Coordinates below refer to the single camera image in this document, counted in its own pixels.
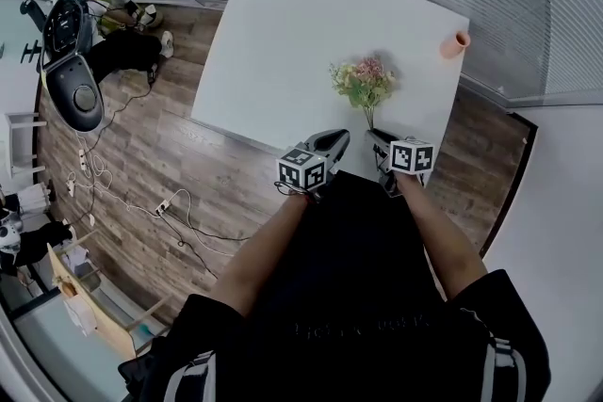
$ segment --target pink flower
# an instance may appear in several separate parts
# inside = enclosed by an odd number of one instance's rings
[[[379,79],[383,77],[383,64],[376,57],[367,57],[357,66],[358,75],[366,76],[369,79]]]

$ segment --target black t-shirt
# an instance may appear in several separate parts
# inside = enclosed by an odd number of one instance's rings
[[[542,399],[546,346],[507,274],[445,303],[404,199],[340,172],[249,318],[188,298],[142,400],[480,400],[491,335],[523,357],[526,400]],[[515,401],[517,383],[498,378],[494,400]]]

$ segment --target white stool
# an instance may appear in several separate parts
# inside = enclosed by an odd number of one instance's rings
[[[8,177],[12,179],[15,176],[22,174],[33,174],[35,172],[44,171],[46,166],[38,166],[36,168],[25,168],[22,163],[27,163],[37,159],[36,154],[28,154],[25,156],[17,156],[13,158],[12,155],[12,132],[15,129],[25,129],[29,127],[42,127],[48,123],[46,121],[30,121],[29,119],[36,119],[40,114],[37,112],[12,112],[5,114],[8,126],[8,145],[6,149],[7,154],[7,170]]]

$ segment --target pink cup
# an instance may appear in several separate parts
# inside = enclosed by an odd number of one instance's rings
[[[444,40],[440,45],[440,54],[444,59],[452,59],[469,47],[471,38],[466,32],[457,32],[453,37]]]

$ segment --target flower bouquet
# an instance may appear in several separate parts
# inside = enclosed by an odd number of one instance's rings
[[[378,57],[367,57],[358,65],[331,65],[333,88],[342,96],[348,96],[352,107],[362,107],[368,127],[374,127],[375,107],[391,96],[396,77],[386,71]]]

